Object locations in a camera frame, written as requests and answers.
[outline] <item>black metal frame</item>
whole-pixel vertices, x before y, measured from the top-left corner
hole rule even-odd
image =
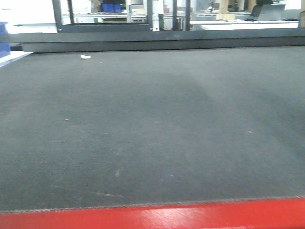
[[[305,28],[235,31],[0,34],[26,52],[168,50],[305,45]]]
[[[177,0],[173,0],[173,31],[178,30],[178,21],[177,21]]]
[[[190,30],[191,0],[185,3],[185,30]]]
[[[63,25],[61,18],[60,0],[52,0],[58,33],[71,32],[128,32],[149,31],[153,27],[153,1],[147,1],[147,23],[124,24],[76,24],[74,21],[72,0],[68,0],[70,24]]]

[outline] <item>cardboard box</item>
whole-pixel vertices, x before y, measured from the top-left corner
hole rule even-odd
[[[305,11],[301,13],[300,17],[300,27],[305,28]]]
[[[101,12],[101,3],[99,0],[91,0],[91,13]]]
[[[135,14],[146,14],[146,10],[144,8],[134,9]]]
[[[233,13],[219,13],[216,15],[216,20],[233,20],[235,17]]]
[[[170,8],[167,7],[167,5],[164,5],[164,13],[169,13],[170,12]]]

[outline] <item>white wall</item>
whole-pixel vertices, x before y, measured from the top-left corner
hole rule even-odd
[[[286,10],[289,9],[300,9],[301,0],[286,0]]]
[[[191,0],[191,7],[193,9],[196,8],[196,0]],[[173,0],[164,0],[164,5],[167,5],[168,8],[170,8],[170,12],[173,11]],[[177,6],[184,6],[185,7],[185,0],[177,0]]]
[[[0,10],[9,24],[55,23],[52,0],[0,0]]]

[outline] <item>white table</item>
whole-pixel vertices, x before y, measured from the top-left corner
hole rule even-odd
[[[205,30],[247,30],[247,29],[273,29],[297,28],[299,21],[190,21],[191,25],[201,25]]]
[[[297,23],[283,24],[226,24],[226,25],[202,25],[204,30],[251,30],[251,29],[280,29],[297,28]]]
[[[63,14],[63,18],[69,18],[69,14]],[[76,23],[88,23],[86,20],[82,21],[82,19],[94,19],[98,18],[100,19],[100,23],[105,23],[105,19],[116,19],[116,18],[127,18],[127,13],[83,13],[83,14],[74,14],[74,18]],[[146,15],[140,14],[140,15],[132,15],[131,16],[132,21],[146,21]]]
[[[32,53],[24,51],[12,51],[10,55],[0,58],[0,68],[30,54]]]

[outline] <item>laptop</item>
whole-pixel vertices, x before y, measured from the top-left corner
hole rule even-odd
[[[298,21],[300,17],[301,9],[289,9],[284,10],[282,13],[282,20]]]
[[[272,4],[254,6],[250,17],[246,18],[247,21],[277,21],[282,17],[286,5]]]

